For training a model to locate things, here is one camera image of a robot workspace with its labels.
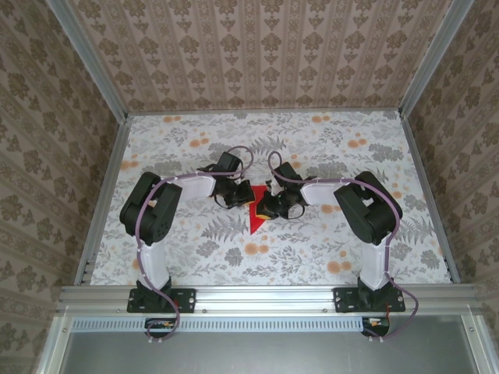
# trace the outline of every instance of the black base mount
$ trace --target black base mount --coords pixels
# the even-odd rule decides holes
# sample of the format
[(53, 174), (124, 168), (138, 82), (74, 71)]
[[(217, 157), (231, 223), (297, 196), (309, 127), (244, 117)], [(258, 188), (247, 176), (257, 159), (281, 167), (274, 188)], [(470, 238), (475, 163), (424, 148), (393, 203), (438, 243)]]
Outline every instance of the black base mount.
[(404, 312), (404, 296), (391, 283), (373, 291), (358, 278), (357, 287), (333, 289), (334, 307), (337, 313), (352, 312)]
[[(126, 311), (128, 313), (173, 313), (172, 306), (165, 298), (145, 287), (139, 281), (137, 288), (130, 291)], [(172, 279), (160, 290), (169, 296), (181, 313), (194, 313), (196, 290), (194, 288), (172, 288)]]

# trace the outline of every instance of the red object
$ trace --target red object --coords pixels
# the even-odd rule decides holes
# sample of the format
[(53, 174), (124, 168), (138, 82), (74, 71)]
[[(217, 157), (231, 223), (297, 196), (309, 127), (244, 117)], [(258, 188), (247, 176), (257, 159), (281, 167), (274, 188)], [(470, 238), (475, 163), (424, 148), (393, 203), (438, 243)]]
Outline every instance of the red object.
[(255, 192), (255, 201), (249, 205), (249, 232), (252, 235), (258, 228), (264, 224), (265, 220), (257, 217), (257, 204), (264, 197), (267, 186), (252, 185), (251, 189)]

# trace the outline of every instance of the aluminum frame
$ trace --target aluminum frame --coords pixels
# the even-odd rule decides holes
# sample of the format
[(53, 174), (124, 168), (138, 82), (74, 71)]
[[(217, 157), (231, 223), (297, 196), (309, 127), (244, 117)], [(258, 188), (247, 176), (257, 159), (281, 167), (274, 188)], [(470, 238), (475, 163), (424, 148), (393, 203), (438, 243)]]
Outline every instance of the aluminum frame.
[(128, 143), (130, 134), (130, 124), (128, 121), (118, 128), (115, 145), (112, 148), (109, 158), (108, 168), (102, 182), (101, 192), (97, 200), (94, 216), (90, 222), (87, 233), (87, 240), (81, 254), (80, 263), (74, 280), (75, 285), (90, 283), (91, 271), (97, 258), (97, 252), (104, 234), (106, 220), (108, 218), (109, 207), (111, 206), (112, 195), (115, 191), (116, 180), (118, 179), (119, 166), (122, 163), (123, 154)]
[(310, 113), (315, 111), (360, 111), (362, 113), (371, 113), (373, 111), (398, 111), (396, 107), (378, 107), (378, 108), (247, 108), (247, 109), (210, 109), (207, 111), (131, 111), (129, 117), (142, 117), (144, 115), (240, 115), (245, 113)]
[(426, 172), (424, 171), (423, 160), (421, 160), (421, 155), (418, 151), (418, 146), (416, 145), (416, 140), (412, 134), (411, 126), (409, 124), (409, 119), (407, 115), (401, 115), (402, 128), (404, 129), (405, 138), (409, 145), (409, 150), (411, 151), (412, 161), (418, 173), (419, 183), (421, 184), (421, 189), (426, 198), (426, 204), (428, 206), (428, 211), (430, 212), (431, 220), (434, 224), (435, 234), (437, 235), (438, 242), (441, 245), (444, 258), (447, 260), (448, 270), (451, 274), (454, 283), (460, 283), (461, 278), (458, 273), (458, 268), (455, 265), (454, 256), (452, 255), (451, 246), (447, 240), (447, 235), (445, 234), (444, 225), (438, 213), (437, 203), (433, 193), (431, 192), (430, 182), (426, 177)]
[[(336, 313), (333, 288), (348, 285), (324, 286), (202, 286), (196, 289), (196, 311), (182, 317), (213, 319), (225, 317), (339, 317), (376, 316), (380, 313)], [(403, 285), (419, 299), (418, 316), (461, 316), (480, 374), (496, 372), (499, 365), (480, 306), (471, 284), (408, 284)], [(37, 374), (58, 373), (71, 334), (73, 320), (80, 316), (113, 317), (169, 317), (172, 314), (130, 314), (126, 312), (130, 286), (65, 287), (62, 289), (56, 317), (48, 336)], [(393, 313), (409, 315), (414, 303), (405, 299), (407, 310)]]
[(458, 32), (458, 29), (464, 21), (466, 14), (468, 14), (472, 4), (473, 0), (458, 0), (452, 2), (449, 6), (444, 20), (435, 33), (435, 37), (431, 41), (428, 51), (426, 51), (416, 74), (412, 78), (412, 81), (400, 102), (399, 107), (402, 114), (411, 114), (411, 111), (416, 106), (419, 97), (430, 81), (438, 64), (440, 64), (441, 59), (444, 57), (449, 44), (454, 39), (454, 36)]

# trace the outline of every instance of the patterned wallpaper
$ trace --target patterned wallpaper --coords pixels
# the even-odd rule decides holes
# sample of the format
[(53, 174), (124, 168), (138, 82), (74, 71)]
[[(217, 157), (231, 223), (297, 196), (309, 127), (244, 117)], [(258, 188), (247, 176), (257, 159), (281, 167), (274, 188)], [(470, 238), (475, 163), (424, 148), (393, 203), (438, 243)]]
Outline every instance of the patterned wallpaper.
[(499, 2), (477, 0), (410, 115), (458, 269), (499, 341)]
[(129, 111), (397, 107), (451, 0), (70, 0)]
[(0, 2), (0, 373), (27, 373), (73, 282), (116, 124), (39, 0)]

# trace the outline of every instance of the floral mat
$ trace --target floral mat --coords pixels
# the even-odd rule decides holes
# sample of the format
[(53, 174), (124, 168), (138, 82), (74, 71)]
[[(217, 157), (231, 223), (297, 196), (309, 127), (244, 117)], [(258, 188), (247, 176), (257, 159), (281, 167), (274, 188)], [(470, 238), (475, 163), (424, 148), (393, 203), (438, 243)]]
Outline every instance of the floral mat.
[[(395, 111), (284, 112), (140, 116), (132, 122), (92, 284), (133, 284), (136, 243), (119, 211), (145, 171), (179, 175), (216, 162), (231, 146), (255, 153), (253, 185), (271, 178), (267, 155), (281, 152), (304, 178), (372, 171), (401, 205), (391, 274), (401, 283), (448, 283), (423, 191)], [(245, 162), (249, 156), (236, 152)], [(359, 239), (339, 206), (309, 206), (293, 221), (266, 221), (250, 234), (247, 207), (223, 210), (210, 199), (180, 203), (165, 251), (174, 284), (353, 284)]]

